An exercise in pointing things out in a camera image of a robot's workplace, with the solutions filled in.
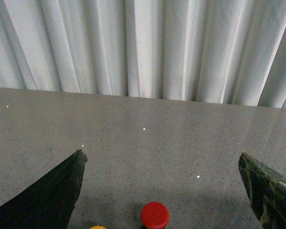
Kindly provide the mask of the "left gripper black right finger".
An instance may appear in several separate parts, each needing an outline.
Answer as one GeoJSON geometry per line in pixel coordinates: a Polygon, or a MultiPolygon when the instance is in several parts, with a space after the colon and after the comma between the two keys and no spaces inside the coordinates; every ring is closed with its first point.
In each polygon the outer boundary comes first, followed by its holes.
{"type": "Polygon", "coordinates": [[[239,172],[250,207],[264,229],[286,229],[286,179],[261,161],[242,152],[239,172]]]}

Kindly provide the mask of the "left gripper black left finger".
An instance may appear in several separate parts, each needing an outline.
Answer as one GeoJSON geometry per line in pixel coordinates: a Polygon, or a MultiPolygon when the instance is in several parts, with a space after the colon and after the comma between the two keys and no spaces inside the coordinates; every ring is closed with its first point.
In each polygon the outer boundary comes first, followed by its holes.
{"type": "Polygon", "coordinates": [[[0,206],[0,229],[66,229],[79,198],[87,156],[77,150],[0,206]]]}

